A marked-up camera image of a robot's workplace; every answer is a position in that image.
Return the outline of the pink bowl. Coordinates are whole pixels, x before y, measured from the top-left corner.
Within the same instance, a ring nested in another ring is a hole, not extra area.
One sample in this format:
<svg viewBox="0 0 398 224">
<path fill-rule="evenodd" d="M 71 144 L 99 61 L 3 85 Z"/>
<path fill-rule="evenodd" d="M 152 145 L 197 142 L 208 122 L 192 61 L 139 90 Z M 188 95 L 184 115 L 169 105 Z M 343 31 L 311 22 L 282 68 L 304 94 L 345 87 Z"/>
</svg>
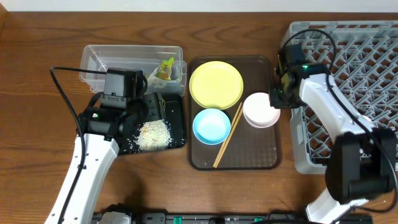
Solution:
<svg viewBox="0 0 398 224">
<path fill-rule="evenodd" d="M 268 128 L 276 124 L 280 109 L 271 106 L 269 95 L 258 92 L 249 95 L 243 103 L 245 120 L 254 128 Z"/>
</svg>

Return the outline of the rice food waste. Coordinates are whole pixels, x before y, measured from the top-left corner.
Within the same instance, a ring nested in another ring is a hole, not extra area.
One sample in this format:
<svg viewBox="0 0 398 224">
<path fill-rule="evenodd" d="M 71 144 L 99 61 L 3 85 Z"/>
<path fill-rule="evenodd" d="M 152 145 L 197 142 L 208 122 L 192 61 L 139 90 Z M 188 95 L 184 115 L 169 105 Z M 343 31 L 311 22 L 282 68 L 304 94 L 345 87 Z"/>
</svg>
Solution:
<svg viewBox="0 0 398 224">
<path fill-rule="evenodd" d="M 167 149 L 172 142 L 170 129 L 164 119 L 143 124 L 137 136 L 128 140 L 129 149 L 134 152 L 158 151 Z"/>
</svg>

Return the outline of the green snack wrapper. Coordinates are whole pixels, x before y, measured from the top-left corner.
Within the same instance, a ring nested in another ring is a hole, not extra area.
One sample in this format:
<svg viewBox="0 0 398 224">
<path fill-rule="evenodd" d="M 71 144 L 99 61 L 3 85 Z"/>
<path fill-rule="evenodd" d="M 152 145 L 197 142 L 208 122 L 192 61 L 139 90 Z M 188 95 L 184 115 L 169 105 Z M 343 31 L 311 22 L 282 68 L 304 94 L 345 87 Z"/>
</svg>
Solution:
<svg viewBox="0 0 398 224">
<path fill-rule="evenodd" d="M 171 80 L 173 65 L 174 65 L 173 57 L 169 58 L 168 60 L 163 60 L 162 63 L 157 67 L 155 76 L 162 80 Z"/>
</svg>

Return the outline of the blue bowl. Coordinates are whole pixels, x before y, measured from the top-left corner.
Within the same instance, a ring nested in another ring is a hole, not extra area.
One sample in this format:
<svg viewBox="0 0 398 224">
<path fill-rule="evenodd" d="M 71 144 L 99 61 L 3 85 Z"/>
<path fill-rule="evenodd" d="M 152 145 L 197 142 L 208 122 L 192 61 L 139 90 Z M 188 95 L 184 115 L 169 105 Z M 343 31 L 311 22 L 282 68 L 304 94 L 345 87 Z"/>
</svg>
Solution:
<svg viewBox="0 0 398 224">
<path fill-rule="evenodd" d="M 206 145 L 217 145 L 229 136 L 231 121 L 221 110 L 209 108 L 199 112 L 193 119 L 195 137 Z"/>
</svg>

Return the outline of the yellow plate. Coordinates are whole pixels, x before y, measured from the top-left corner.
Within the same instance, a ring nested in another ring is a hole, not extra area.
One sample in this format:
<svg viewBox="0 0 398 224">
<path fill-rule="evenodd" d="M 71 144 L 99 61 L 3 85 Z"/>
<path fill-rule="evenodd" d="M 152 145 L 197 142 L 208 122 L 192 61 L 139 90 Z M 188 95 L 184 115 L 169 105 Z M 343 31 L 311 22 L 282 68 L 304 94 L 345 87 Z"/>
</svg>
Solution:
<svg viewBox="0 0 398 224">
<path fill-rule="evenodd" d="M 200 106 L 225 110 L 238 102 L 243 94 L 244 82 L 240 72 L 231 64 L 210 61 L 193 71 L 189 90 Z"/>
</svg>

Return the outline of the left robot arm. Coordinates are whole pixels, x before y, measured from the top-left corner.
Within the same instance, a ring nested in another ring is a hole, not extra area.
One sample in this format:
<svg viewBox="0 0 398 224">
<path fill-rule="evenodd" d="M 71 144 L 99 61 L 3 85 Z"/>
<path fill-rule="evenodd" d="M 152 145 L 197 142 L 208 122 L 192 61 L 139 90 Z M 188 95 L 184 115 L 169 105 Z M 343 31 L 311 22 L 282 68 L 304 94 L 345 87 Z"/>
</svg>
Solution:
<svg viewBox="0 0 398 224">
<path fill-rule="evenodd" d="M 149 116 L 144 95 L 149 86 L 142 70 L 109 68 L 104 91 L 92 96 L 77 114 L 59 84 L 52 80 L 76 123 L 73 158 L 47 223 L 90 223 L 106 174 L 123 140 L 135 133 Z"/>
</svg>

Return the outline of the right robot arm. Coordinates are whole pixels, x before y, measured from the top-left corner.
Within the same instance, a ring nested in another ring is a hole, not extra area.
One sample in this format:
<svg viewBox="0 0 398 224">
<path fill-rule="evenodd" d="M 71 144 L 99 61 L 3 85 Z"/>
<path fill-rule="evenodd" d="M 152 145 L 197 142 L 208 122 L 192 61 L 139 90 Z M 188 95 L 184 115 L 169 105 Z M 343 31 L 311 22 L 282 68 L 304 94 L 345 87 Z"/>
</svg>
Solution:
<svg viewBox="0 0 398 224">
<path fill-rule="evenodd" d="M 333 143 L 326 189 L 305 209 L 310 223 L 337 223 L 352 210 L 364 210 L 368 201 L 397 192 L 396 134 L 362 116 L 340 92 L 326 65 L 306 61 L 299 44 L 285 45 L 275 72 L 271 106 L 309 106 Z"/>
</svg>

